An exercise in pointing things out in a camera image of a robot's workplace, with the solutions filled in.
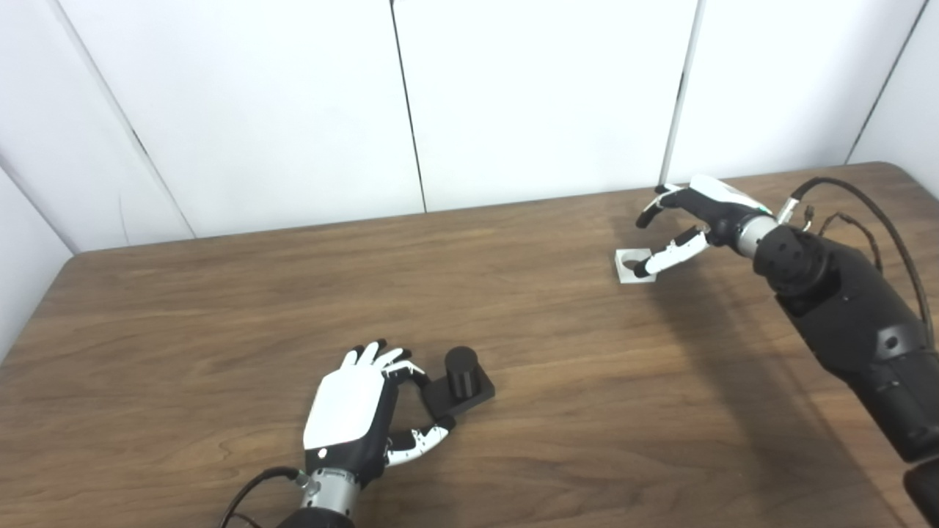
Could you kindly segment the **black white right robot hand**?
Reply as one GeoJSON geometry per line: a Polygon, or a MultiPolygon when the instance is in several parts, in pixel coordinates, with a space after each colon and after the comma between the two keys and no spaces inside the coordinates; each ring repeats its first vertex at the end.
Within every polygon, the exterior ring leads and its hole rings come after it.
{"type": "Polygon", "coordinates": [[[681,208],[702,225],[678,234],[664,249],[634,264],[636,277],[661,273],[710,247],[727,246],[751,259],[762,238],[779,225],[764,204],[717,178],[698,175],[687,186],[662,184],[655,191],[657,197],[638,216],[636,227],[644,230],[668,208],[681,208]]]}

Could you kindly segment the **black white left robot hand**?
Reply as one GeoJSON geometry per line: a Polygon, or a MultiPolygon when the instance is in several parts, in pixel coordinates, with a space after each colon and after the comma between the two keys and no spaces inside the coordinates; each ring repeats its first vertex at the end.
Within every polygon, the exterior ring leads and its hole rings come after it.
{"type": "Polygon", "coordinates": [[[385,339],[355,345],[316,389],[303,430],[308,474],[348,472],[365,488],[386,468],[422,457],[456,427],[444,417],[425,428],[390,430],[401,384],[426,387],[429,375],[412,363],[412,352],[387,348],[385,339]]]}

